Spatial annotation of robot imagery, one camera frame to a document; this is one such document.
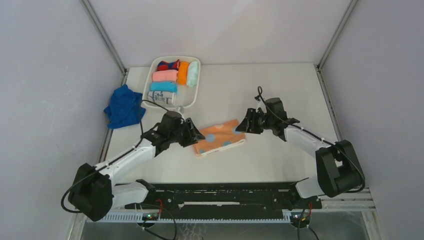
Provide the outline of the orange towel with blue dots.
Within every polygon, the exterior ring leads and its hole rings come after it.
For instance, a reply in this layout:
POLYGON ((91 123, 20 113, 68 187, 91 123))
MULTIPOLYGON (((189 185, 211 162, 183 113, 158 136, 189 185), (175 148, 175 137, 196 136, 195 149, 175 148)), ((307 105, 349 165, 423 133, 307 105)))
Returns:
POLYGON ((243 144, 246 137, 243 132, 236 131, 239 124, 237 119, 233 119, 201 129, 205 139, 193 145, 195 155, 202 157, 243 144))

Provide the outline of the blue microfiber towel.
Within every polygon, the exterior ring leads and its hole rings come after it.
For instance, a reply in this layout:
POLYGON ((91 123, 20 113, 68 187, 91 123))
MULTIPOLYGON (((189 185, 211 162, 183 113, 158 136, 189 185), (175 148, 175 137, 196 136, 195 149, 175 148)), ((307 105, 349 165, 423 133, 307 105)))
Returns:
POLYGON ((139 124, 146 112, 141 107, 142 100, 143 94, 134 92, 127 84, 115 89, 103 110, 109 120, 107 127, 114 130, 139 124))

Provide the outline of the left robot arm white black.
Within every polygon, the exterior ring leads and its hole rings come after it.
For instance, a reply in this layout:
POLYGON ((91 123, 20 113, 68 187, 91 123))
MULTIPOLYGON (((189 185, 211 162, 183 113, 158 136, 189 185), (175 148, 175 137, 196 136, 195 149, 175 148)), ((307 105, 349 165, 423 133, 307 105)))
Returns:
POLYGON ((140 204, 149 209, 157 200, 150 186, 140 180, 121 184, 123 177, 157 157, 171 144, 177 143, 185 148, 202 140, 205 136, 191 118, 183 117, 178 111, 167 111, 160 122, 142 133, 140 139, 120 155, 96 165, 81 165, 65 196, 77 213, 93 222, 104 218, 110 210, 129 204, 140 204))

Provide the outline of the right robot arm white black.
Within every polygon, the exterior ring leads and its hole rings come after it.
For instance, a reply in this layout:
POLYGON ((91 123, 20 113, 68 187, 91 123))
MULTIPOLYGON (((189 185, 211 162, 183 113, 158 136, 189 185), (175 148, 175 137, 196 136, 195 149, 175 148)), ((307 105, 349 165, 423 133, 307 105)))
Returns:
POLYGON ((343 193, 357 193, 365 188, 365 176, 355 149, 348 140, 331 141, 289 118, 278 97, 264 101, 266 110, 248 108, 237 132, 261 134, 265 130, 300 148, 315 159, 316 176, 301 180, 289 194, 289 203, 302 208, 310 197, 336 197, 343 193))

